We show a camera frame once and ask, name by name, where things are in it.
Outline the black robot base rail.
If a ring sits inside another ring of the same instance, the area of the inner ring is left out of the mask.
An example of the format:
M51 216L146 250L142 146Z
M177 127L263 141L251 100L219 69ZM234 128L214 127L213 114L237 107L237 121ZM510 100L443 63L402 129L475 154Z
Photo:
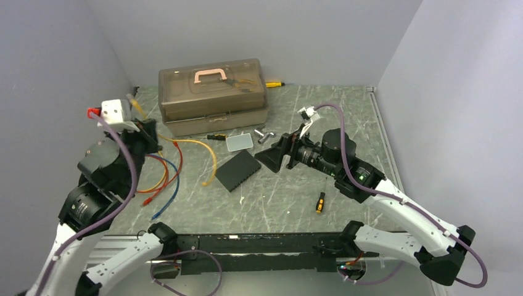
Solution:
M146 231L165 246L159 260L180 265L182 275L215 271L335 272L340 265L363 260L339 232L178 234L164 223Z

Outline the small white switch box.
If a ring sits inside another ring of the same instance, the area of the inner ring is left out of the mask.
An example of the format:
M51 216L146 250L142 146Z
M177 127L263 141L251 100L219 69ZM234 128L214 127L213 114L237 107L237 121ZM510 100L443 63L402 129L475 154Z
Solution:
M228 152L251 149L253 147L252 136L250 133L244 133L227 137L226 147Z

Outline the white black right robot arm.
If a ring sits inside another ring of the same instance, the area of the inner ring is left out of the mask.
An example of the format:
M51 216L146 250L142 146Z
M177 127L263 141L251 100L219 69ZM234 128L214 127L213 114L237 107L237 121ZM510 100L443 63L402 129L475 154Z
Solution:
M255 159L277 173L283 158L289 156L288 169L302 163L332 177L342 195L379 210L404 229L403 233L380 231L350 221L339 237L344 254L380 253L418 267L423 275L443 286L458 281L475 231L427 213L381 171L357 158L355 151L355 142L338 128L325 132L320 143L297 130L283 134L270 148L256 153Z

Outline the black network switch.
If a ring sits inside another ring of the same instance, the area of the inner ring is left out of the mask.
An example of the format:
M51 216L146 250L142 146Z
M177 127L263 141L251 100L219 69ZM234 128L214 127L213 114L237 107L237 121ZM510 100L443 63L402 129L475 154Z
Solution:
M243 150L217 169L216 178L228 192L232 192L261 167L253 155Z

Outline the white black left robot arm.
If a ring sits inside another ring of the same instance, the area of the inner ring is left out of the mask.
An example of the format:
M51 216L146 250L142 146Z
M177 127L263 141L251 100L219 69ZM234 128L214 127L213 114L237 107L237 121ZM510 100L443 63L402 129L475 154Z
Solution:
M134 131L106 132L78 163L78 185L65 199L54 244L27 295L107 295L145 262L176 253L177 233L159 222L112 258L87 266L114 218L134 197L146 156L160 149L155 120L134 124Z

